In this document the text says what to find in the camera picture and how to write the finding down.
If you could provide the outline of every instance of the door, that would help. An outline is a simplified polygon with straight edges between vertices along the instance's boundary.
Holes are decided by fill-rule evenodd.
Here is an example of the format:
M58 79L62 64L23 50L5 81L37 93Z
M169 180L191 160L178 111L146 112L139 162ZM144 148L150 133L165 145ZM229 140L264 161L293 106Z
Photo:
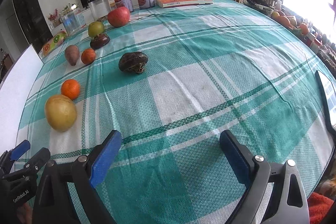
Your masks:
M17 19L29 44L36 52L53 37L43 17L38 0L13 0Z

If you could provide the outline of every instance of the green apple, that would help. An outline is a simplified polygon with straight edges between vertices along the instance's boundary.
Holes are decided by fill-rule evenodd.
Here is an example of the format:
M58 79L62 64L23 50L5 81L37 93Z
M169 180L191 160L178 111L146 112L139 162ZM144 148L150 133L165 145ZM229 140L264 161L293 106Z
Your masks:
M89 37L95 37L104 32L104 24L99 21L92 22L89 25Z

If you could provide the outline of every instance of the metal screw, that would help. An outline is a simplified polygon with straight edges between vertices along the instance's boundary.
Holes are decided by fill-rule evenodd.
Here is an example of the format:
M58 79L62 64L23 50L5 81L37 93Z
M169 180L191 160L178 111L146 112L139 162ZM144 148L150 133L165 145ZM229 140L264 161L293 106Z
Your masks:
M293 160L287 160L287 163L289 166L295 166L295 161Z
M263 157L263 156L260 156L260 155L256 155L254 158L255 158L255 160L258 161L258 162L262 162L262 161L264 161L264 157Z
M52 167L55 164L54 160L48 160L47 167Z
M79 161L79 162L85 162L86 159L87 159L87 156L85 156L85 155L82 155L82 156L79 156L79 157L78 157L78 161Z

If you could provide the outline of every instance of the red apple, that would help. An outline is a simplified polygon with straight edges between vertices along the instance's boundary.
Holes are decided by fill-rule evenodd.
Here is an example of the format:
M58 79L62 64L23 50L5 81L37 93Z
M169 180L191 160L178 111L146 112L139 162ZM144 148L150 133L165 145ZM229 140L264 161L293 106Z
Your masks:
M122 27L129 22L131 14L126 7L120 7L112 10L107 15L107 20L113 27Z

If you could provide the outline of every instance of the tablecloth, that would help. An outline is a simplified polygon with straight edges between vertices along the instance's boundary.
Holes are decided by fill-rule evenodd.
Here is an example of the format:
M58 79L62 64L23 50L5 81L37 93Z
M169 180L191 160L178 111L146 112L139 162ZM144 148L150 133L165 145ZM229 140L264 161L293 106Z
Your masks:
M230 129L255 155L295 160L306 195L312 192L334 146L315 70L335 80L288 30L230 0L135 10L126 26L105 26L111 41L91 65L72 67L64 57L68 45L90 47L87 29L43 60L17 137L31 149L17 169L41 147L58 163L74 161L116 129L123 145L97 191L117 223L224 223L245 190L219 147ZM140 75L118 69L134 51L149 58ZM78 117L58 133L44 104L67 79L81 85Z

